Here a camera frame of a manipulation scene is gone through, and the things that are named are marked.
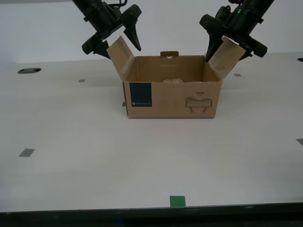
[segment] white wall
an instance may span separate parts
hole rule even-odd
[[[227,0],[129,0],[143,11],[137,24],[143,51],[163,50],[204,54],[208,35],[199,25],[204,14],[215,15]],[[303,52],[303,0],[276,0],[252,36],[269,52]],[[94,29],[72,2],[11,4],[0,6],[0,59],[13,62],[76,61],[101,59],[86,56],[82,44]],[[111,44],[123,30],[109,38]]]

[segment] crumpled paper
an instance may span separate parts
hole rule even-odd
[[[181,80],[181,79],[166,79],[165,81],[163,81],[163,83],[179,84],[179,83],[183,83],[183,80]]]

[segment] printed label on box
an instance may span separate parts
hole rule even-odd
[[[152,107],[151,83],[130,83],[129,86],[133,107]]]

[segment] green tape marker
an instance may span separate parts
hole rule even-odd
[[[186,207],[185,196],[170,196],[170,207]]]

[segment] gray tape marker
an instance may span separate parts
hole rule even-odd
[[[19,157],[30,157],[35,149],[25,149]]]
[[[303,139],[297,139],[297,141],[303,146]]]

